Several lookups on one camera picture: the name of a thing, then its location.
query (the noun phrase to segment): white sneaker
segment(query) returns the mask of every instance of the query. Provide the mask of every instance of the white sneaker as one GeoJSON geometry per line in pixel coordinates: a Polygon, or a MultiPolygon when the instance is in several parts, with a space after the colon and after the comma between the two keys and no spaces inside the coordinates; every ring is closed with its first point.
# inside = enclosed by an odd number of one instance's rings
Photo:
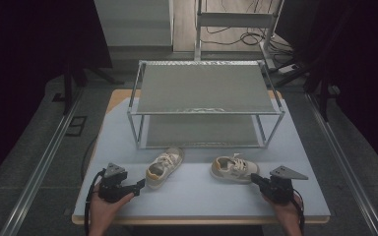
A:
{"type": "Polygon", "coordinates": [[[259,174],[260,169],[256,163],[238,158],[239,153],[233,157],[217,157],[212,166],[211,174],[218,179],[232,180],[238,183],[251,183],[251,173],[259,174]]]}
{"type": "Polygon", "coordinates": [[[183,150],[171,147],[162,153],[146,170],[146,183],[152,189],[158,189],[183,161],[183,150]]]}

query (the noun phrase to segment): table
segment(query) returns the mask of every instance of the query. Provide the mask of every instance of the table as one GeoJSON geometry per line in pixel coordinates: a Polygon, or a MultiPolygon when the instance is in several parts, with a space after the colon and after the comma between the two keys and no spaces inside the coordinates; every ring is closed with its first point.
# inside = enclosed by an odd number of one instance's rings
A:
{"type": "MultiPolygon", "coordinates": [[[[108,162],[128,171],[123,185],[133,185],[145,178],[145,170],[164,149],[137,149],[126,110],[131,91],[113,92],[96,143],[93,158],[78,196],[72,221],[84,223],[85,199],[89,186],[108,162]]],[[[309,177],[293,180],[302,195],[306,223],[325,223],[330,218],[326,201],[303,149],[300,138],[281,100],[285,116],[267,148],[185,148],[182,165],[158,190],[145,187],[141,195],[121,209],[114,223],[125,225],[200,225],[200,224],[268,224],[276,223],[275,215],[257,185],[232,184],[210,175],[212,161],[220,155],[243,153],[256,162],[263,177],[284,165],[309,177]]]]}

